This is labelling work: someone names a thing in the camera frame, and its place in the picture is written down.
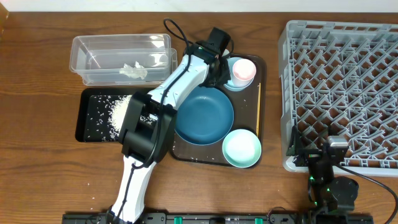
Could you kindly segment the pile of white rice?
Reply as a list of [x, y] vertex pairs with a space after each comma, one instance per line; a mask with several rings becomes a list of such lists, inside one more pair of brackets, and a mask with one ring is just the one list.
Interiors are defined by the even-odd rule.
[[113, 140], [119, 136], [130, 99], [131, 95], [121, 96], [110, 107], [108, 123], [110, 138]]

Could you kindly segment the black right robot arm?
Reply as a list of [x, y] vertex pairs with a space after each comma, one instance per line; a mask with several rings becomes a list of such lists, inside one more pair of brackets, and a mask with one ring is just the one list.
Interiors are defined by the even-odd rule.
[[287, 156], [294, 157], [294, 163], [308, 167], [308, 197], [315, 204], [297, 223], [350, 224], [355, 220], [350, 216], [358, 196], [357, 181], [343, 176], [335, 176], [337, 166], [348, 150], [348, 142], [343, 136], [328, 136], [319, 148], [306, 148], [298, 129], [293, 126]]

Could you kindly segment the dark blue plate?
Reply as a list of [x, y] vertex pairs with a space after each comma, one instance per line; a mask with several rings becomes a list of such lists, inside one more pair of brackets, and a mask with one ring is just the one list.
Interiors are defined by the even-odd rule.
[[233, 123], [231, 100], [217, 88], [198, 86], [178, 109], [175, 132], [190, 144], [206, 146], [222, 140]]

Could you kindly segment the clear plastic wrap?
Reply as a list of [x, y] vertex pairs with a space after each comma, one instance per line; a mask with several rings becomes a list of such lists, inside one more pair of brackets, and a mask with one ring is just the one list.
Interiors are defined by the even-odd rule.
[[140, 78], [141, 80], [144, 80], [148, 71], [139, 62], [135, 62], [133, 67], [125, 63], [123, 68], [119, 69], [119, 74], [125, 75], [129, 78]]

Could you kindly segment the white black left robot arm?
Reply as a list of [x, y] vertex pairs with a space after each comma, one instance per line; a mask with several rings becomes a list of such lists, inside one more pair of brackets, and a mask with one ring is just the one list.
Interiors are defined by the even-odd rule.
[[118, 137], [124, 173], [107, 223], [135, 223], [141, 216], [150, 175], [173, 141], [179, 107], [196, 87], [227, 82], [229, 44], [230, 35], [213, 28], [206, 40], [187, 44], [180, 65], [163, 84], [131, 96]]

